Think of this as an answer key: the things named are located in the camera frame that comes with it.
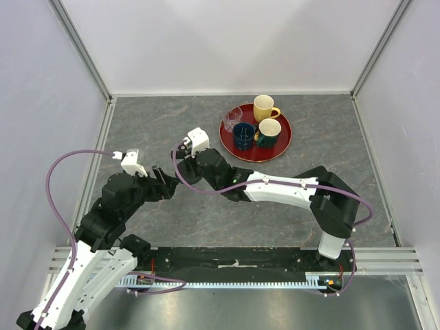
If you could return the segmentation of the black phone stand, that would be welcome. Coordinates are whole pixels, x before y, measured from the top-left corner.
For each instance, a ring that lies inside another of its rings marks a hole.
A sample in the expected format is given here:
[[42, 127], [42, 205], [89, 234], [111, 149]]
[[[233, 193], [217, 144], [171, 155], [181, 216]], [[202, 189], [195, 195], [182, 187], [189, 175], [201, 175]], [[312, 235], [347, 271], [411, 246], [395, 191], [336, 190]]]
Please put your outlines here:
[[203, 177], [199, 172], [195, 158], [191, 155], [192, 143], [186, 139], [179, 142], [170, 152], [175, 175], [181, 184], [194, 186]]

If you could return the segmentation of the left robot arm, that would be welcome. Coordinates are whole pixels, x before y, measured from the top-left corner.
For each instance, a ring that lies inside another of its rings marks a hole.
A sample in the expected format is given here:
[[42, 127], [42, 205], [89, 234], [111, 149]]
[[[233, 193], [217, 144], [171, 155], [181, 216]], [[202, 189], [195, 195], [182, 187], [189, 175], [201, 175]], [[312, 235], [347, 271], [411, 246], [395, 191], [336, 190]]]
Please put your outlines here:
[[150, 243], [130, 234], [109, 262], [93, 273], [141, 206], [173, 196], [178, 179], [156, 166], [153, 172], [153, 176], [123, 172], [108, 178], [101, 197], [81, 219], [55, 283], [37, 307], [19, 315], [16, 323], [21, 329], [85, 329], [91, 314], [122, 278], [150, 265]]

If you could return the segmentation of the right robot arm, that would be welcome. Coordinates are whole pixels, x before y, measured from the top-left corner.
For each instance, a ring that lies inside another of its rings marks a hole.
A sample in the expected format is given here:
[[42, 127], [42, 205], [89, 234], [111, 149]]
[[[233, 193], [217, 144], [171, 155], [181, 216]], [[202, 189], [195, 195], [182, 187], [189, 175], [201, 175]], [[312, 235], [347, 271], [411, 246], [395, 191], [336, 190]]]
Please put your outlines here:
[[198, 182], [204, 179], [214, 192], [233, 202], [268, 201], [308, 210], [322, 230], [316, 265], [325, 271], [340, 262], [345, 241], [351, 236], [360, 204], [358, 194], [324, 166], [295, 177], [277, 177], [229, 165], [214, 148], [192, 156], [189, 152], [178, 164], [184, 179], [189, 170]]

